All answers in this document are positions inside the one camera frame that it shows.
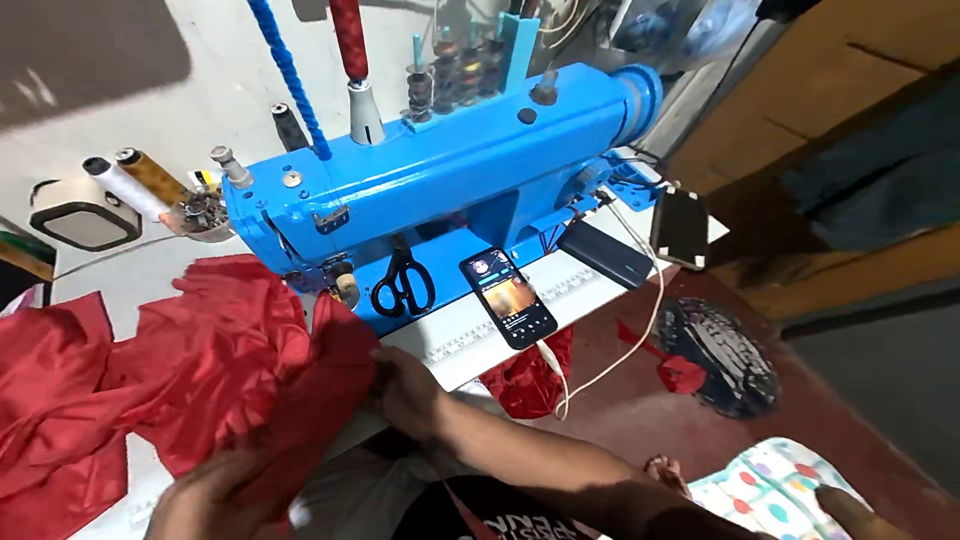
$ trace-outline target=red satin fabric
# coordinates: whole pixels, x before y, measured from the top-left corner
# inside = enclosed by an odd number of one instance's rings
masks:
[[[616,336],[620,338],[620,341],[636,345],[637,341],[640,340],[639,334],[630,330],[623,321],[617,319],[616,326]],[[640,347],[662,360],[660,365],[657,366],[657,376],[660,377],[660,382],[663,383],[663,387],[665,387],[668,392],[674,394],[692,394],[699,390],[704,385],[704,382],[707,381],[707,372],[704,371],[704,368],[687,360],[683,356],[668,355],[646,341],[644,341]]]
[[[573,325],[544,341],[557,356],[561,370],[569,380]],[[532,420],[552,413],[557,401],[564,395],[564,383],[560,376],[550,369],[536,347],[511,357],[481,375],[480,381],[511,418],[520,420]]]
[[[179,297],[140,307],[113,343],[99,293],[0,319],[0,530],[61,540],[127,492],[124,437],[175,476],[222,448],[264,447],[242,497],[292,498],[367,395],[375,335],[299,298],[254,256],[200,259]]]

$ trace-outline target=human hand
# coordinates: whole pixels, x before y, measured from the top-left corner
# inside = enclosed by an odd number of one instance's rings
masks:
[[[239,487],[256,476],[256,456],[222,451],[173,483],[156,505],[145,540],[246,540],[274,514],[276,505],[240,505]]]
[[[453,398],[416,356],[397,347],[374,349],[370,356],[379,364],[374,401],[383,416],[413,439],[435,436]]]

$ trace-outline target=forearm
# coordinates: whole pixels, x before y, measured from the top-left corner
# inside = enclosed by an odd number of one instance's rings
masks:
[[[585,441],[536,430],[456,400],[444,400],[436,441],[455,457],[511,485],[575,493],[641,477]]]

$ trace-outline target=black scissors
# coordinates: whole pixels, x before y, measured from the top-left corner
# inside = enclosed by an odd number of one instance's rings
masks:
[[[384,317],[397,318],[403,315],[403,301],[406,301],[410,314],[417,316],[427,312],[433,303],[437,300],[437,289],[433,286],[433,280],[426,267],[414,260],[414,254],[410,251],[410,246],[403,239],[402,234],[394,234],[390,237],[394,243],[394,255],[390,257],[390,265],[387,266],[387,275],[373,286],[370,293],[370,300],[373,304],[373,310]],[[426,287],[426,304],[417,305],[417,299],[414,298],[414,289],[410,286],[410,279],[407,272],[414,271],[423,280],[423,286]],[[397,288],[396,280],[400,280],[400,287]],[[394,294],[394,306],[386,308],[380,304],[380,289],[387,287]]]

